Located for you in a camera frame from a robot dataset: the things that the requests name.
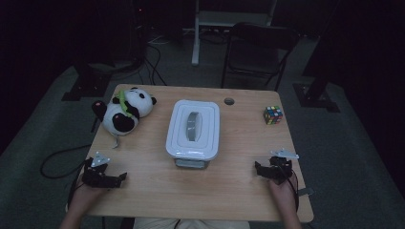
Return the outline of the white metal desk frame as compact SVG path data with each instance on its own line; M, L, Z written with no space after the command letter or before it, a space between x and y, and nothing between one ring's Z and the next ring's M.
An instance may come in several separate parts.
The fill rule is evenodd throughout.
M200 10L200 0L196 0L194 19L194 45L191 65L198 66L200 62L200 29L201 27L229 28L239 22L251 22L270 26L278 0L270 0L266 13L226 12Z

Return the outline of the white storage box lid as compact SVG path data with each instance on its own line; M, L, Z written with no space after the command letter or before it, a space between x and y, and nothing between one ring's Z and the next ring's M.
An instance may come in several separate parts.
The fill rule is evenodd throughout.
M220 127L216 103L179 100L171 115L166 151L178 159L212 160L219 151Z

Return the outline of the black stand with base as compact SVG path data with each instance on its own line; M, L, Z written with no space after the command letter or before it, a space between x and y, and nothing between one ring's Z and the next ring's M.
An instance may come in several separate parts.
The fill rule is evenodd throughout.
M319 34L319 40L309 58L303 75L313 76L312 83L294 83L293 89L300 102L305 108L323 108L329 113L339 113L340 110L333 102L328 93L327 86L332 76L332 58L330 57L330 46L327 43L330 22L333 20L341 0L322 0L322 12L326 13L323 20L324 28Z
M99 73L86 62L75 61L77 79L72 88L64 93L62 101L79 101L82 97L102 97L108 88L111 74Z

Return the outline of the person's beige trousers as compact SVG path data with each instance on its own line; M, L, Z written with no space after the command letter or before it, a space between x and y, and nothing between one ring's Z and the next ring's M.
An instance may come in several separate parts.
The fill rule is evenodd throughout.
M250 229L247 221L137 218L133 229Z

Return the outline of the black folding chair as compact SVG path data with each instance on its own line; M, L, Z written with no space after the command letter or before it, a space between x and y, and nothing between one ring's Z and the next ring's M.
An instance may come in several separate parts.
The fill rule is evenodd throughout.
M278 91L288 57L297 46L300 34L291 28L271 27L248 22L235 24L226 39L221 87L227 73L266 78L277 77Z

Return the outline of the clear plastic storage box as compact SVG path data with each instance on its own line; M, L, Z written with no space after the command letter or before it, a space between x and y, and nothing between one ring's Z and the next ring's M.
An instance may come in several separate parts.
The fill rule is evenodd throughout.
M209 165L209 160L175 158L174 161L178 167L182 168L205 169Z

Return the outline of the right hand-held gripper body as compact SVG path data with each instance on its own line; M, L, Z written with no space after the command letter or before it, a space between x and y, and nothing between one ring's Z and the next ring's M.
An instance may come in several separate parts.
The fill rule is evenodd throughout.
M292 176L292 160L300 157L285 148L278 151L270 151L270 169L274 172L272 179L281 184Z

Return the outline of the colourful puzzle cube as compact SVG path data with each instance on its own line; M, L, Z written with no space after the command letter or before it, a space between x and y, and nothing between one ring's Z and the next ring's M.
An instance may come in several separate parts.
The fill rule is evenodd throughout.
M274 125L281 122L284 113L279 106L267 106L264 109L263 117L266 125Z

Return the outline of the person's right hand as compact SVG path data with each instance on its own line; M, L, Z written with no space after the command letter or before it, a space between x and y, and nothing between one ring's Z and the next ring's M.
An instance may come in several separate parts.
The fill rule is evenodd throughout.
M288 181L277 184L273 179L269 179L267 184L272 199L281 213L296 212L295 188Z

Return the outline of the person's left hand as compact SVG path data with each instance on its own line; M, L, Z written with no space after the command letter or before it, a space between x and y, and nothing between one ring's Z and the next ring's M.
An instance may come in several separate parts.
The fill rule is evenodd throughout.
M106 192L107 189L95 188L80 183L75 188L67 215L77 219L85 216Z

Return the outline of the panda plush toy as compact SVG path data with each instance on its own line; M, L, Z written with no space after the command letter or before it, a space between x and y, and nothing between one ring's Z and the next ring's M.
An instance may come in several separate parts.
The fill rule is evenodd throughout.
M98 100L92 110L102 127L115 138L116 148L119 138L128 135L139 125L142 117L149 115L157 99L141 88L120 90L108 104Z

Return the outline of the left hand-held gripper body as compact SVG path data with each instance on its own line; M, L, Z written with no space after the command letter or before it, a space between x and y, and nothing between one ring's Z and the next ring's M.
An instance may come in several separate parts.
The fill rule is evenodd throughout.
M86 159L82 182L96 188L114 188L116 186L115 179L105 175L109 161L110 158L100 152L96 152L94 157Z

